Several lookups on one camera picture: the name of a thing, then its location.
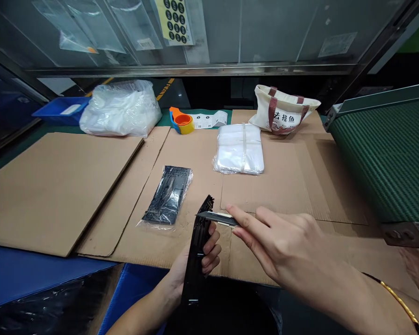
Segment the green table surface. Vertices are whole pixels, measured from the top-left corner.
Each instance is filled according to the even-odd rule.
[[[228,114],[228,124],[231,124],[232,111],[226,109],[218,109],[227,112]],[[211,115],[217,112],[218,110],[207,110],[207,109],[189,109],[181,111],[186,114],[206,114]],[[157,126],[172,126],[171,119],[169,116],[169,109],[162,109],[162,118],[157,123]],[[23,139],[16,144],[12,149],[8,150],[0,157],[0,169],[4,167],[7,163],[12,161],[15,157],[20,155],[35,142],[40,140],[45,134],[48,133],[70,133],[70,134],[83,134],[83,131],[79,126],[52,126],[46,123],[43,123],[41,126],[29,132],[29,134],[23,135]]]

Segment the orange tape dispenser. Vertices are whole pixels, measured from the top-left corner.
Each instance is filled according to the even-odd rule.
[[[194,122],[192,116],[180,112],[180,109],[171,107],[169,109],[169,115],[171,117],[172,127],[179,134],[189,134],[194,130]]]

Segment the hand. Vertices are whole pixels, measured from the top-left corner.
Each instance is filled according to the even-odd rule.
[[[236,206],[227,211],[241,228],[242,239],[265,273],[314,308],[332,315],[341,301],[361,289],[363,275],[329,252],[329,245],[315,219],[308,214],[283,215],[259,207],[256,218]]]
[[[203,253],[205,253],[206,256],[202,258],[202,272],[205,275],[211,273],[211,271],[220,263],[218,255],[222,251],[222,247],[219,244],[216,244],[220,237],[220,233],[216,230],[216,228],[216,224],[212,222],[209,226],[209,234],[211,237],[203,246]],[[190,241],[177,256],[174,264],[172,264],[171,270],[162,280],[163,284],[167,287],[166,290],[172,294],[173,298],[176,299],[177,302],[180,301],[182,296],[186,265],[188,263],[189,247]]]

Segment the clear plastic bag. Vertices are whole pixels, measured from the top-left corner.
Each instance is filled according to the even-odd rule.
[[[97,86],[79,127],[93,135],[147,138],[161,117],[152,83],[132,80]]]
[[[141,0],[108,0],[135,50],[163,49]]]
[[[224,174],[264,172],[261,129],[245,123],[220,127],[213,163]]]
[[[95,46],[77,25],[70,13],[57,0],[37,0],[32,4],[61,33],[59,48],[97,54]]]
[[[154,198],[137,226],[144,225],[160,230],[174,229],[192,176],[190,168],[166,165]]]
[[[79,26],[98,49],[122,54],[126,53],[110,23],[95,1],[66,0],[66,3]]]

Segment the red bag handle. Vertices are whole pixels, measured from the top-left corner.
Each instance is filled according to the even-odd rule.
[[[273,86],[270,87],[269,95],[271,96],[271,98],[270,98],[270,104],[269,104],[269,126],[270,126],[270,130],[271,130],[272,134],[282,135],[282,134],[287,133],[291,130],[295,130],[296,128],[299,127],[301,122],[303,122],[303,119],[306,116],[307,112],[309,111],[309,106],[308,105],[303,105],[303,110],[301,112],[301,120],[299,121],[299,123],[296,127],[278,129],[276,123],[273,123],[273,119],[275,118],[276,106],[278,104],[278,99],[275,98],[276,91],[277,91],[276,87],[273,87]],[[297,104],[302,104],[304,102],[304,97],[299,96],[299,95],[296,95],[296,96],[298,97]]]

